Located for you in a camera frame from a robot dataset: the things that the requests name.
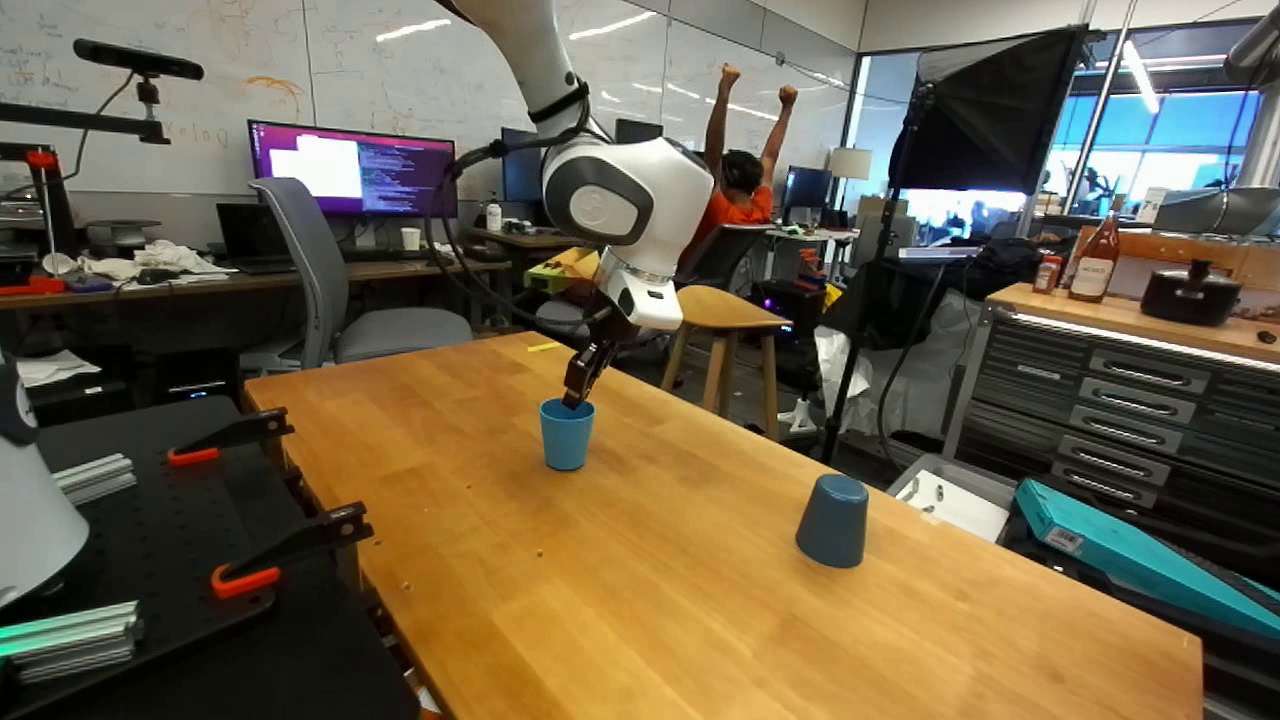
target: whiteboard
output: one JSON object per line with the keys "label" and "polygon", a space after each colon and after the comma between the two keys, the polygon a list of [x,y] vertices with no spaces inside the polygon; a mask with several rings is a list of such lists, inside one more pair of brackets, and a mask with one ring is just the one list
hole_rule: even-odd
{"label": "whiteboard", "polygon": [[[610,115],[655,121],[694,150],[714,73],[730,62],[745,67],[735,99],[764,115],[730,115],[726,143],[764,143],[778,86],[801,86],[778,168],[821,165],[838,143],[846,76],[815,86],[764,51],[637,12],[645,10],[624,0],[557,0],[565,47],[590,86],[604,130]],[[499,130],[528,130],[499,51],[433,0],[0,0],[0,99],[92,114],[123,67],[76,62],[76,37],[187,56],[203,66],[203,81],[158,81],[157,115],[172,138],[168,150],[88,138],[70,194],[245,194],[245,121],[449,138],[459,152],[497,139]],[[141,115],[131,88],[107,114]],[[0,125],[0,139],[44,139],[70,168],[80,134]],[[20,186],[24,168],[0,165],[0,194],[12,179]],[[459,196],[493,199],[497,165],[468,172]]]}

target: person's raised arm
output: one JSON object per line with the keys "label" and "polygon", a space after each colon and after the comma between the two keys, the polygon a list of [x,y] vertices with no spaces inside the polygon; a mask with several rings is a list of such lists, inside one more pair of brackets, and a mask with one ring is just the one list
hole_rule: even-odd
{"label": "person's raised arm", "polygon": [[709,168],[711,168],[714,186],[725,186],[726,98],[730,98],[730,86],[735,86],[738,76],[745,76],[738,67],[719,66],[714,105],[711,105],[711,115],[709,115],[709,130],[704,130],[704,152],[709,152]]}
{"label": "person's raised arm", "polygon": [[764,139],[764,152],[760,152],[760,186],[770,186],[770,168],[777,168],[777,155],[782,152],[795,98],[801,98],[801,93],[795,93],[790,86],[782,86],[782,88],[777,93],[778,114],[777,114],[777,121],[770,121],[770,130],[766,130],[766,139]]}

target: teal object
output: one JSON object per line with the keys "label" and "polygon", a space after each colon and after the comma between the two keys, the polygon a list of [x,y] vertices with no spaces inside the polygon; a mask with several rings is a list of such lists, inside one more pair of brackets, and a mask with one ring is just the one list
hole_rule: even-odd
{"label": "teal object", "polygon": [[826,474],[810,485],[795,546],[826,569],[855,569],[867,546],[867,490],[850,476]]}
{"label": "teal object", "polygon": [[550,474],[582,470],[587,466],[587,449],[590,449],[590,424],[596,424],[596,408],[590,404],[569,408],[565,402],[545,402],[545,408],[538,408],[545,466]]}
{"label": "teal object", "polygon": [[1025,479],[1012,502],[1026,518],[1041,546],[1074,556],[1078,563],[1103,574],[1112,583],[1162,607],[1179,607],[1247,638],[1280,639],[1276,590],[1196,561],[1041,479]]}

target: laptop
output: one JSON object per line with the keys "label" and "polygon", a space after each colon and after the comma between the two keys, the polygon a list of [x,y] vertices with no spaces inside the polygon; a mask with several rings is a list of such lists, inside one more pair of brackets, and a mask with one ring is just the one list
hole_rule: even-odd
{"label": "laptop", "polygon": [[291,274],[284,232],[269,205],[214,205],[225,265],[256,274]]}

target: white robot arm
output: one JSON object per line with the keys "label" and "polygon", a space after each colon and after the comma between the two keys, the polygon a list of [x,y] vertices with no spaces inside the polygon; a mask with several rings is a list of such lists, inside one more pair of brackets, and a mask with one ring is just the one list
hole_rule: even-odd
{"label": "white robot arm", "polygon": [[616,340],[637,330],[680,330],[677,265],[691,241],[711,172],[669,139],[609,143],[587,130],[587,88],[569,67],[550,0],[440,0],[476,26],[512,66],[536,138],[561,138],[545,165],[545,214],[557,228],[604,244],[582,348],[565,384],[582,402]]}

